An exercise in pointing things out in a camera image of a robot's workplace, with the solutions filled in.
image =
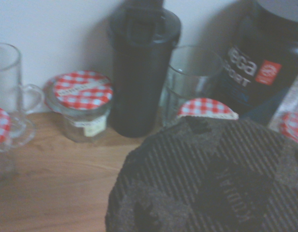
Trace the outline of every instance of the glass rim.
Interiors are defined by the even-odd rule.
[[[211,74],[212,76],[217,75],[217,74],[218,74],[219,72],[221,72],[221,70],[224,68],[222,58],[221,58],[216,52],[214,52],[214,51],[212,51],[212,50],[209,50],[209,49],[203,48],[203,47],[201,47],[201,46],[197,46],[197,45],[183,45],[183,46],[176,46],[176,47],[174,48],[174,50],[173,50],[173,53],[174,53],[176,50],[179,50],[179,49],[181,49],[181,48],[197,48],[197,49],[200,49],[200,50],[202,50],[202,51],[206,51],[206,52],[210,52],[210,53],[214,54],[215,57],[218,58],[218,60],[220,61],[220,63],[221,63],[221,67],[220,67],[218,70],[216,70],[215,73]],[[170,63],[168,64],[168,67],[171,68],[172,70],[174,70],[175,72],[180,73],[180,74],[182,74],[182,75],[184,75],[184,76],[195,76],[195,77],[203,77],[203,76],[206,76],[206,75],[187,74],[187,73],[181,72],[181,71],[179,71],[178,69],[175,69],[174,67],[172,67],[172,65],[171,65]]]
[[[12,67],[17,66],[17,65],[20,63],[20,60],[21,60],[21,52],[20,52],[20,50],[19,50],[17,47],[15,47],[15,46],[13,46],[13,45],[11,45],[11,44],[9,44],[9,43],[0,43],[0,45],[4,45],[4,46],[7,46],[7,47],[11,47],[11,48],[13,48],[13,49],[16,51],[16,53],[17,53],[17,58],[15,59],[15,61],[11,62],[11,64],[8,64],[8,65],[7,65],[6,67],[4,67],[4,68],[0,68],[0,72],[3,72],[3,71],[6,71],[6,70],[8,70],[8,69],[11,69]]]

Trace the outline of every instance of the black shaker bottle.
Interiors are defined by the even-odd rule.
[[[113,54],[112,127],[126,137],[149,133],[181,23],[163,0],[137,0],[110,18]]]

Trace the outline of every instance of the red logo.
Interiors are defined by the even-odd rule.
[[[256,75],[255,81],[270,86],[273,84],[280,68],[281,64],[264,60],[258,74]]]

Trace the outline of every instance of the jar lid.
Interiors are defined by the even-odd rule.
[[[50,78],[43,87],[45,93],[45,105],[53,112],[61,114],[60,104],[53,91],[53,86],[64,74]]]
[[[54,85],[59,102],[76,110],[96,109],[109,102],[113,95],[108,77],[92,71],[77,71],[62,75]]]
[[[298,143],[298,112],[287,113],[283,116],[280,126],[281,134],[295,140]]]
[[[0,108],[0,143],[9,138],[11,120],[9,115]]]
[[[223,119],[238,119],[238,114],[223,103],[209,98],[195,98],[185,102],[177,113],[182,116],[201,116]]]

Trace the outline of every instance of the white wall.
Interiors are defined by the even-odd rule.
[[[91,69],[111,77],[107,17],[124,0],[0,0],[0,42],[23,55],[23,83]],[[223,54],[250,0],[165,0],[182,22],[179,44]]]

